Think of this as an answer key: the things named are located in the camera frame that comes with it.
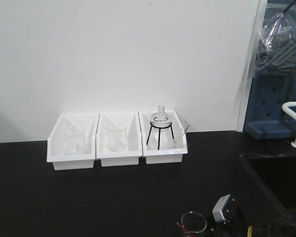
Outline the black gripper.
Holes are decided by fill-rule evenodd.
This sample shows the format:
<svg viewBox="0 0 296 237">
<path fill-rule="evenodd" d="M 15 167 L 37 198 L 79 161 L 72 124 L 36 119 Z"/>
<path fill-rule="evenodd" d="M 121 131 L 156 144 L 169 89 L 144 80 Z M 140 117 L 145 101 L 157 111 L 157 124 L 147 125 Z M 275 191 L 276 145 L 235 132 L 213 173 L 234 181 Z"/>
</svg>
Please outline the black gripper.
<svg viewBox="0 0 296 237">
<path fill-rule="evenodd" d="M 213 214 L 206 218 L 206 237 L 296 237 L 296 221 L 284 217 L 271 224 L 249 224 L 240 208 L 230 221 L 216 223 Z"/>
</svg>

